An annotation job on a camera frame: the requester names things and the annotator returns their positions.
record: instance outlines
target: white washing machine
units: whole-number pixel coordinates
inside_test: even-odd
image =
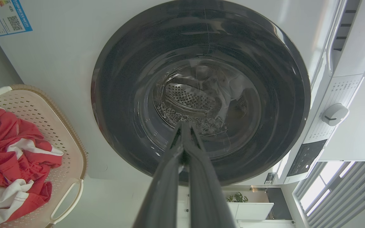
[[[120,184],[150,181],[101,133],[91,104],[91,80],[113,34],[139,13],[166,2],[0,1],[2,49],[23,82],[45,91],[68,117],[88,152],[87,173],[92,178]],[[311,107],[297,140],[282,151],[276,165],[238,184],[279,185],[303,179],[347,115],[345,108],[364,76],[365,0],[229,2],[254,10],[285,32],[277,30],[275,35],[296,46],[311,84]],[[337,103],[342,106],[329,109]]]

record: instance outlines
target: washing machine door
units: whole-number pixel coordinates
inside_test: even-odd
[[[153,175],[178,121],[197,127],[222,185],[256,176],[298,139],[310,107],[300,53],[274,23],[225,1],[172,1],[126,22],[93,73],[97,123]],[[186,170],[181,184],[188,184]]]

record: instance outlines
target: pink laundry basket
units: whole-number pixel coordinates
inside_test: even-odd
[[[0,107],[18,118],[34,123],[45,139],[62,150],[62,166],[52,169],[47,181],[52,182],[52,196],[48,203],[19,219],[0,224],[0,228],[52,227],[74,209],[81,197],[87,158],[80,139],[56,104],[41,90],[29,85],[0,88]],[[70,190],[78,184],[78,192],[71,205],[59,216],[55,212]]]

